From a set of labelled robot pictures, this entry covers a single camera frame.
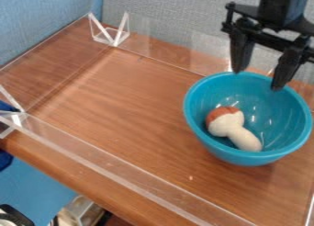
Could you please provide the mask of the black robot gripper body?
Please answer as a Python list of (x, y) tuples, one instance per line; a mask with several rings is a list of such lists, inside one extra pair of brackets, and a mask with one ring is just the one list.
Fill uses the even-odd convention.
[[(246, 33), (260, 44), (276, 51), (284, 51), (299, 36), (314, 37), (314, 23), (304, 17), (307, 0), (260, 0), (256, 6), (226, 4), (227, 16), (222, 31), (231, 34), (231, 26), (244, 17), (252, 21)], [(314, 49), (308, 62), (314, 62)]]

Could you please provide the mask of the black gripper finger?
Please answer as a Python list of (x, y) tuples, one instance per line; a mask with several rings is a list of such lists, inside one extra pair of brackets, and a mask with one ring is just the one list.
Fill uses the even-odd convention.
[(275, 67), (271, 89), (278, 91), (292, 79), (299, 67), (311, 57), (310, 37), (299, 36), (284, 49)]
[(254, 23), (240, 17), (231, 26), (231, 70), (240, 73), (248, 66), (255, 42), (246, 33), (246, 29), (252, 29)]

